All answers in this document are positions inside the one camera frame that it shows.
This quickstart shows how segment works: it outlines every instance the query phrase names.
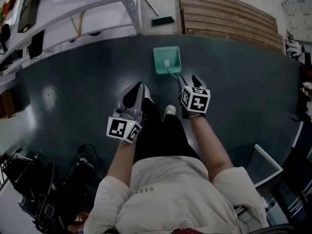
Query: fiducial marker cube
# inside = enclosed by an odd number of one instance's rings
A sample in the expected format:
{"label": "fiducial marker cube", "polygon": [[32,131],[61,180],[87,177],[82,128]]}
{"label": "fiducial marker cube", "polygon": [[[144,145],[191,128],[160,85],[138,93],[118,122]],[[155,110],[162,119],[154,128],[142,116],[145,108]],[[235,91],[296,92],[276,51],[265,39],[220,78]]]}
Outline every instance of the fiducial marker cube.
{"label": "fiducial marker cube", "polygon": [[210,91],[203,88],[184,86],[181,103],[190,112],[206,113],[210,101]]}
{"label": "fiducial marker cube", "polygon": [[109,117],[106,135],[110,138],[132,143],[141,130],[140,124],[134,120]]}

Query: metal shelf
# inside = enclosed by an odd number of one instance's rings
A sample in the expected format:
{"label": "metal shelf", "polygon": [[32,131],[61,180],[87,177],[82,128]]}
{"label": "metal shelf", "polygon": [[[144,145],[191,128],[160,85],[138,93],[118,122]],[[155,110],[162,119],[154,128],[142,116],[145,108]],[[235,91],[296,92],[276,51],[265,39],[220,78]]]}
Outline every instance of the metal shelf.
{"label": "metal shelf", "polygon": [[[47,7],[50,2],[53,0],[46,1],[46,4],[43,7]],[[141,22],[140,22],[140,6],[139,0],[94,0],[92,2],[79,2],[75,3],[75,6],[72,4],[69,6],[57,5],[56,7],[62,8],[62,11],[59,9],[57,13],[54,13],[50,19],[44,22],[44,19],[40,20],[42,23],[36,23],[29,31],[23,34],[16,33],[14,37],[8,40],[8,46],[10,47],[5,56],[0,57],[0,62],[2,62],[9,54],[11,54],[15,49],[18,49],[20,46],[28,43],[31,40],[31,37],[39,33],[43,29],[44,38],[42,51],[46,51],[54,46],[65,43],[69,40],[76,38],[76,32],[74,31],[70,16],[73,17],[76,25],[78,25],[78,15],[75,15],[81,11],[85,11],[83,17],[83,25],[81,36],[85,36],[94,32],[109,30],[112,33],[113,29],[121,27],[134,26],[136,33],[141,33]],[[40,8],[39,13],[46,11],[43,8]],[[12,32],[17,31],[17,27],[13,27]],[[15,72],[21,68],[21,64],[29,60],[29,56],[23,57],[15,62],[13,62],[6,70],[0,72],[3,76]]]}

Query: dark floor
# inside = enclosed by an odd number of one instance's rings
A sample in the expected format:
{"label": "dark floor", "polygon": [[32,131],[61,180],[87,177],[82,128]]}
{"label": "dark floor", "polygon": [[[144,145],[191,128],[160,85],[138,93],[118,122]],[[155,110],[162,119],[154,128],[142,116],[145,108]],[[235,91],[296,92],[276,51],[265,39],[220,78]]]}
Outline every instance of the dark floor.
{"label": "dark floor", "polygon": [[[19,72],[19,91],[33,115],[27,149],[54,160],[62,176],[79,145],[88,142],[108,169],[118,144],[106,137],[108,116],[119,93],[138,81],[148,85],[160,111],[170,103],[180,117],[176,82],[155,72],[153,47],[161,46],[179,46],[181,74],[187,80],[196,74],[206,82],[211,91],[207,120],[234,165],[247,166],[255,143],[278,163],[285,161],[299,126],[290,118],[297,102],[299,62],[246,43],[186,36],[98,42]],[[189,122],[183,120],[183,125],[198,151]],[[103,176],[92,150],[86,155]]]}

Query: electronic device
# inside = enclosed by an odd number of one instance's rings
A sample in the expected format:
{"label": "electronic device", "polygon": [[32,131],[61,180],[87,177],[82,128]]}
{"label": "electronic device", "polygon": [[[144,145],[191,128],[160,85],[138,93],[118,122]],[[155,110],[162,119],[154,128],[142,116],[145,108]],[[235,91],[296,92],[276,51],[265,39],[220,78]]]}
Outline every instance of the electronic device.
{"label": "electronic device", "polygon": [[8,51],[5,42],[9,40],[10,36],[11,36],[10,26],[8,24],[4,24],[2,26],[0,33],[0,42],[4,53]]}
{"label": "electronic device", "polygon": [[14,50],[2,63],[0,63],[0,71],[7,69],[7,67],[14,61],[21,59],[23,57],[23,50]]}
{"label": "electronic device", "polygon": [[44,30],[34,35],[31,44],[27,47],[30,59],[39,56],[42,53]]}
{"label": "electronic device", "polygon": [[18,33],[25,33],[36,24],[40,0],[24,0],[19,15]]}

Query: white shirt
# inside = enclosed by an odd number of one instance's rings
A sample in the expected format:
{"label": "white shirt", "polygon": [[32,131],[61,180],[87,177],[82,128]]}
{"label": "white shirt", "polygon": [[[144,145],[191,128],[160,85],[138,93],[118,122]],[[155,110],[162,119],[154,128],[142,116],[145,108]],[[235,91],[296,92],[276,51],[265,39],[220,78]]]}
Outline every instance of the white shirt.
{"label": "white shirt", "polygon": [[[239,220],[235,206],[245,206],[248,218]],[[114,227],[121,234],[169,234],[181,228],[240,234],[268,223],[261,197],[243,167],[224,170],[211,183],[200,160],[170,156],[138,161],[131,188],[111,176],[102,180],[84,232],[101,234]]]}

